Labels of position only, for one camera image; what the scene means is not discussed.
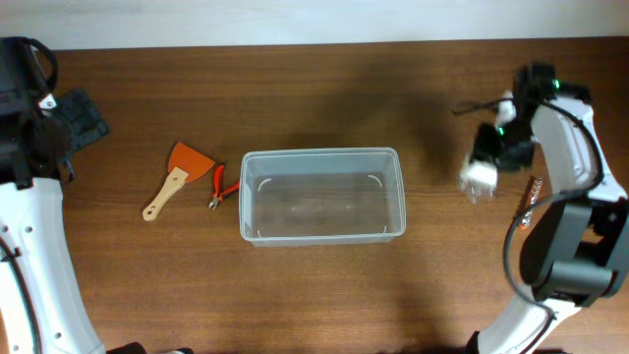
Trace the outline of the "clear case coloured bits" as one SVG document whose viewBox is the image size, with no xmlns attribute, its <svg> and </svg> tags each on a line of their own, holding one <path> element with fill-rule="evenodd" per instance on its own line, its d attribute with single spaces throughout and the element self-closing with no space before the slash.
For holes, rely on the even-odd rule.
<svg viewBox="0 0 629 354">
<path fill-rule="evenodd" d="M 459 173 L 459 186 L 473 204 L 478 204 L 494 197 L 497 178 L 497 168 L 493 164 L 467 159 Z"/>
</svg>

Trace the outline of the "orange socket bit rail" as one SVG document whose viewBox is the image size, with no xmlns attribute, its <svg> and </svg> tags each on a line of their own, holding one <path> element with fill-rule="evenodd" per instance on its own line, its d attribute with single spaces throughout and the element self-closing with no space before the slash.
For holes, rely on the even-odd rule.
<svg viewBox="0 0 629 354">
<path fill-rule="evenodd" d="M 525 193 L 521 199 L 521 202 L 517 210 L 517 214 L 523 214 L 518 224 L 519 228 L 522 230 L 525 230 L 530 226 L 532 213 L 530 211 L 527 211 L 527 208 L 530 205 L 533 205 L 537 202 L 540 196 L 542 186 L 543 186 L 542 177 L 531 176 L 529 178 L 527 187 L 525 189 Z"/>
</svg>

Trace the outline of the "orange scraper wooden handle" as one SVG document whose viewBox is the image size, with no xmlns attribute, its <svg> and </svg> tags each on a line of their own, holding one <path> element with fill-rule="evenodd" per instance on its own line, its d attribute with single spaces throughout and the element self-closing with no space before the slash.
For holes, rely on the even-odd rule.
<svg viewBox="0 0 629 354">
<path fill-rule="evenodd" d="M 168 175 L 154 199 L 144 208 L 143 220 L 154 221 L 168 200 L 186 183 L 193 182 L 207 173 L 215 161 L 201 152 L 177 143 L 168 159 Z"/>
</svg>

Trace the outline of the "red handled pliers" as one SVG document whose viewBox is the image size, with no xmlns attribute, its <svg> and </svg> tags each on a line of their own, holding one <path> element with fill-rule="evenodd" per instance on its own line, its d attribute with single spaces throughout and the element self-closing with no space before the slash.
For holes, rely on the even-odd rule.
<svg viewBox="0 0 629 354">
<path fill-rule="evenodd" d="M 223 176 L 225 171 L 225 165 L 219 164 L 213 173 L 213 189 L 211 201 L 208 207 L 212 210 L 216 210 L 226 198 L 240 190 L 240 183 L 236 182 L 233 185 L 225 188 L 223 185 Z"/>
</svg>

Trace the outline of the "clear plastic container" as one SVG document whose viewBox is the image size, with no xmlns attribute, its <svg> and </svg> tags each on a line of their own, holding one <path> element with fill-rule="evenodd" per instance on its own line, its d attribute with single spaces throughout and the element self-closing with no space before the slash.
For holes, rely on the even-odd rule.
<svg viewBox="0 0 629 354">
<path fill-rule="evenodd" d="M 240 183 L 240 232 L 256 247 L 386 243 L 406 230 L 391 147 L 251 151 Z"/>
</svg>

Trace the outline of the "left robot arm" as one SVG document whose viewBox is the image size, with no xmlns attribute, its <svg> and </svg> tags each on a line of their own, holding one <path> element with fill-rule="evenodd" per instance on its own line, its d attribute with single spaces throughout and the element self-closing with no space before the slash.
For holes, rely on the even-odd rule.
<svg viewBox="0 0 629 354">
<path fill-rule="evenodd" d="M 72 154 L 110 129 L 82 89 L 60 98 L 55 54 L 1 40 L 1 326 L 12 353 L 102 353 L 66 243 Z"/>
</svg>

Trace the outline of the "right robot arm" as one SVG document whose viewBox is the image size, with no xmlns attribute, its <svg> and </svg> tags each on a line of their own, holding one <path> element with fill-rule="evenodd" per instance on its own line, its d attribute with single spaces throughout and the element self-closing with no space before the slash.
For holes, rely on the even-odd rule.
<svg viewBox="0 0 629 354">
<path fill-rule="evenodd" d="M 476 202 L 493 195 L 501 172 L 532 165 L 543 152 L 551 193 L 529 192 L 514 215 L 502 266 L 514 295 L 475 332 L 468 353 L 536 353 L 563 321 L 610 298 L 628 275 L 628 195 L 600 147 L 587 87 L 556 77 L 550 64 L 521 67 L 512 90 L 485 103 L 464 159 L 460 187 Z"/>
</svg>

